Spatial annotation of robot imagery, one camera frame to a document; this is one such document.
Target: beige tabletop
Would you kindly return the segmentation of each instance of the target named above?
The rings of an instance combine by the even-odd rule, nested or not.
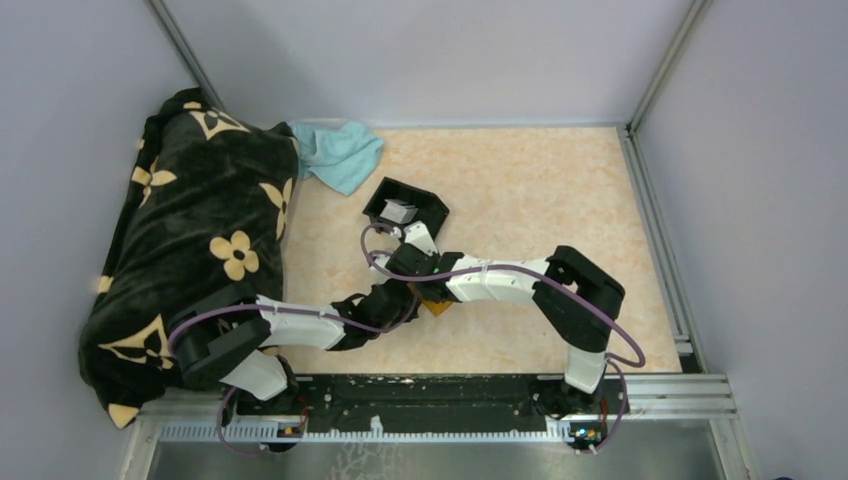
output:
[[[326,305],[368,293],[362,209],[384,176],[432,191],[451,209],[436,244],[480,258],[547,257],[571,245],[617,279],[618,323],[639,342],[644,372],[679,372],[674,341],[618,136],[613,128],[387,130],[377,170],[350,197],[299,183],[284,258],[286,301]],[[372,233],[371,249],[395,246]],[[562,372],[567,346],[535,307],[455,304],[363,348],[288,347],[298,373]],[[613,334],[610,349],[634,355]]]

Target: light blue towel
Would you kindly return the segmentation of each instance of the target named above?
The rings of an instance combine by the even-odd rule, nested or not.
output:
[[[306,123],[290,126],[300,147],[300,178],[315,174],[333,190],[350,195],[377,168],[383,139],[359,122],[340,130]]]

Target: gray panel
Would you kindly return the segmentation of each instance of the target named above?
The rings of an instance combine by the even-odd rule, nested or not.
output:
[[[0,477],[114,478],[77,335],[144,119],[191,80],[138,0],[4,2],[0,49]]]
[[[638,133],[764,479],[848,471],[846,25],[844,0],[714,2]]]
[[[310,444],[246,459],[216,444],[162,443],[154,480],[588,479],[714,480],[708,422],[629,422],[599,456],[556,444]]]
[[[167,0],[246,121],[624,122],[690,0]]]

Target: gray floor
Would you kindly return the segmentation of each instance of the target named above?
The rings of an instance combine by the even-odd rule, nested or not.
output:
[[[720,479],[707,422],[629,422],[597,457],[556,444],[309,444],[245,459],[214,443],[164,443],[154,480]]]

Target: floral blanket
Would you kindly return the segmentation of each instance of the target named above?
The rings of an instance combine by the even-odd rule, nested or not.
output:
[[[297,176],[285,123],[262,131],[184,90],[147,119],[79,368],[119,428],[180,385],[169,318],[232,282],[282,299],[280,240]]]

